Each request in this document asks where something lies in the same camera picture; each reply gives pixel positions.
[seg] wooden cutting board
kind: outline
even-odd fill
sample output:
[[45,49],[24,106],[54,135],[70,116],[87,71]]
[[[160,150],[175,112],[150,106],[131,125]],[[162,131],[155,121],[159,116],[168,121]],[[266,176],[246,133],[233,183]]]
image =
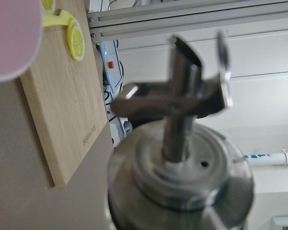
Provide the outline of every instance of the wooden cutting board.
[[72,59],[67,26],[46,27],[40,51],[21,82],[54,184],[65,186],[108,120],[84,1],[56,0],[56,7],[79,21],[84,59]]

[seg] red button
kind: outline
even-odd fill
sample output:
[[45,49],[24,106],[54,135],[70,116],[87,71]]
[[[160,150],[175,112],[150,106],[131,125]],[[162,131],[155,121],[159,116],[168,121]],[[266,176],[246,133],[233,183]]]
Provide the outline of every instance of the red button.
[[114,68],[114,62],[113,61],[108,61],[107,62],[107,66],[108,66],[108,69],[113,69]]

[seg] white pipe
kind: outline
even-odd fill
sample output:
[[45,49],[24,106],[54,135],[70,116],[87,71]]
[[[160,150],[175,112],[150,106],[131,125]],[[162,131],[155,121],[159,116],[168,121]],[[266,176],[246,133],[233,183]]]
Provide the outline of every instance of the white pipe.
[[251,166],[288,164],[288,152],[285,151],[272,154],[244,155],[244,158],[248,160]]

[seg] yellow handle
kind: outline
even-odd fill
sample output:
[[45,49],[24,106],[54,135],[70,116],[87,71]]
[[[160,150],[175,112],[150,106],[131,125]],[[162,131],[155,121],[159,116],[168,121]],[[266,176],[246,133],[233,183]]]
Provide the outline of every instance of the yellow handle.
[[68,25],[68,20],[74,18],[69,12],[61,10],[59,16],[43,12],[43,27],[52,25]]

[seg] wall outlet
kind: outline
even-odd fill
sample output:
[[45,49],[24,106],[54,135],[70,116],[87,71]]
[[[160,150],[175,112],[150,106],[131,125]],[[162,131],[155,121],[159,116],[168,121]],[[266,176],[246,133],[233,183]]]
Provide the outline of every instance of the wall outlet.
[[288,230],[288,217],[273,217],[271,230]]

